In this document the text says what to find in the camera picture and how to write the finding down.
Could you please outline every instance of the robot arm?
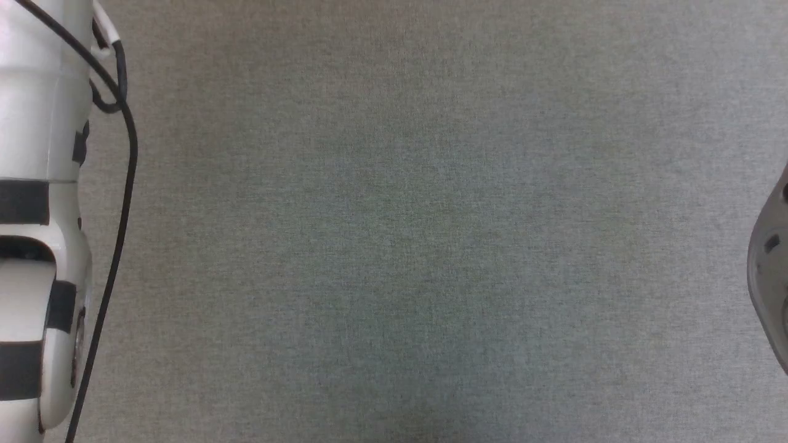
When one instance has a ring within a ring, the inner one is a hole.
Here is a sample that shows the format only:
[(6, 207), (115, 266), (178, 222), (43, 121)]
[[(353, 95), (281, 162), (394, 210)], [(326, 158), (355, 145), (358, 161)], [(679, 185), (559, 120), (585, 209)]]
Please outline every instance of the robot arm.
[[(68, 416), (91, 298), (91, 253), (77, 198), (96, 100), (88, 63), (17, 3), (0, 0), (0, 443), (41, 442)], [(33, 3), (91, 46), (100, 6)], [(130, 111), (126, 117), (128, 123)], [(129, 170), (133, 183), (132, 162)], [(122, 229), (127, 219), (125, 202)]]
[(761, 325), (788, 373), (788, 166), (756, 221), (747, 259), (749, 293)]

